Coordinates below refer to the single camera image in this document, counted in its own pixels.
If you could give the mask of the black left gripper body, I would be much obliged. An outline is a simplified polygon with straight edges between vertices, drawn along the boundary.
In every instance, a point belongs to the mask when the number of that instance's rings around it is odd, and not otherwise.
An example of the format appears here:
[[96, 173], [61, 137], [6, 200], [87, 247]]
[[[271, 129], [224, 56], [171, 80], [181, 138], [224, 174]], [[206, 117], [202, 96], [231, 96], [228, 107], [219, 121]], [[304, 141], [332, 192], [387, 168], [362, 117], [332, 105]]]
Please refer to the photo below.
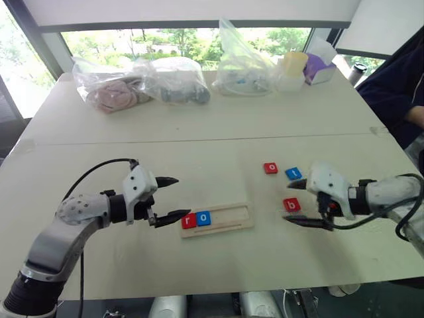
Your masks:
[[150, 196], [146, 201], [139, 201], [134, 207], [134, 220], [148, 221], [150, 226], [156, 224], [156, 214], [152, 210], [155, 204], [154, 197]]

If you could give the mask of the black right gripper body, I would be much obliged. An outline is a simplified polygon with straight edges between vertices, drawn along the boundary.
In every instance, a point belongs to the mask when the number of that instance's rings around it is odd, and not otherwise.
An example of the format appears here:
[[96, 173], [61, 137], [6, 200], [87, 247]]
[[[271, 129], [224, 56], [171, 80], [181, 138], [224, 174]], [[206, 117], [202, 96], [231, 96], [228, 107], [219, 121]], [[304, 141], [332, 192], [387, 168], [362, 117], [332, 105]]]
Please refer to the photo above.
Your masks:
[[339, 216], [339, 206], [331, 199], [331, 196], [319, 192], [317, 196], [318, 212], [323, 220], [324, 229], [334, 229], [334, 218]]

